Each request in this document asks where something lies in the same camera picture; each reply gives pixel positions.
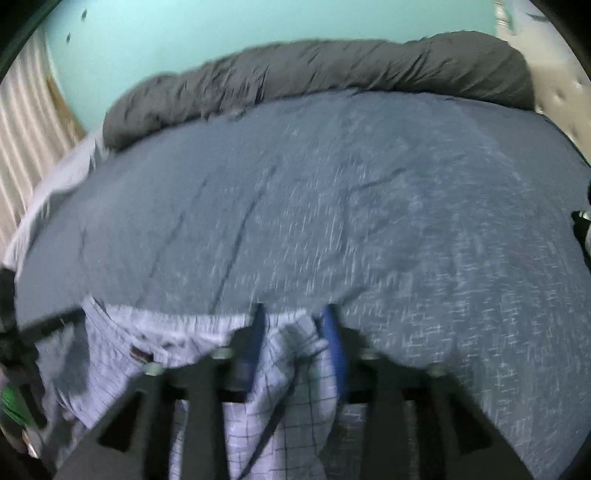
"wall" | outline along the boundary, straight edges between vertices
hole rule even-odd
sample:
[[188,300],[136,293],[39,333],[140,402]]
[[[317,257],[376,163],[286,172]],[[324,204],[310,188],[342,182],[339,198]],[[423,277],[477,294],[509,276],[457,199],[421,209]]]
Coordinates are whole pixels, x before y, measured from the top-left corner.
[[314,37],[407,41],[453,30],[494,34],[495,18],[493,0],[64,0],[46,30],[62,94],[90,130],[139,80],[247,46]]

